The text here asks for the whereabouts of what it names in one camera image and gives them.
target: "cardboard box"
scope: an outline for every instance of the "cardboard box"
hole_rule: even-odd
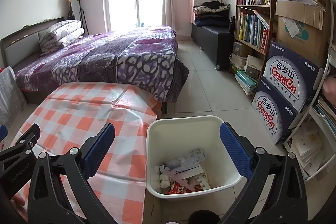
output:
[[[231,61],[234,64],[237,64],[237,65],[239,65],[241,67],[244,67],[246,65],[246,60],[247,60],[247,57],[239,56],[239,55],[236,55],[236,54],[232,54]]]
[[[263,76],[300,112],[313,99],[323,72],[298,53],[272,42]]]
[[[277,42],[299,53],[322,68],[326,64],[330,39],[330,1],[327,1],[326,13],[319,7],[304,3],[278,0],[276,15],[278,19]],[[282,17],[291,18],[298,26],[299,33],[290,36]]]
[[[239,56],[248,56],[249,54],[252,54],[252,48],[241,42],[235,41],[233,43],[233,53]]]
[[[298,114],[265,77],[259,82],[252,107],[274,144],[283,143],[304,114],[304,112]]]
[[[259,79],[261,69],[263,68],[263,61],[252,55],[249,55],[246,60],[245,74],[249,77]]]

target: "trash can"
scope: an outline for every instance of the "trash can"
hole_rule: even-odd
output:
[[[200,198],[236,185],[242,177],[219,136],[222,123],[224,121],[215,116],[162,119],[152,123],[147,130],[147,190],[155,197],[172,201]],[[204,149],[207,157],[204,168],[211,189],[185,194],[163,194],[154,166],[160,166],[165,161],[198,148]]]

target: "orange checkered tablecloth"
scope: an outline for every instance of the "orange checkered tablecloth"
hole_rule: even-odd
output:
[[[115,140],[97,174],[89,178],[96,195],[119,224],[141,224],[146,190],[146,135],[157,118],[159,104],[151,93],[133,85],[68,83],[48,96],[21,127],[12,145],[34,123],[41,137],[33,148],[36,156],[65,154],[96,136],[110,122]],[[63,184],[69,201],[80,216],[83,213],[70,190]],[[20,190],[27,200],[29,185]]]

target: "black bag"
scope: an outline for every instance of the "black bag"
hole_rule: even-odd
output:
[[[230,33],[235,32],[235,26],[236,26],[236,17],[231,17],[230,22],[229,22],[229,31]]]
[[[76,20],[74,12],[72,10],[69,11],[67,20]]]

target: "bed leg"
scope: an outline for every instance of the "bed leg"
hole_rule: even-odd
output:
[[[167,114],[168,113],[167,102],[162,103],[161,110],[162,110],[162,114]]]

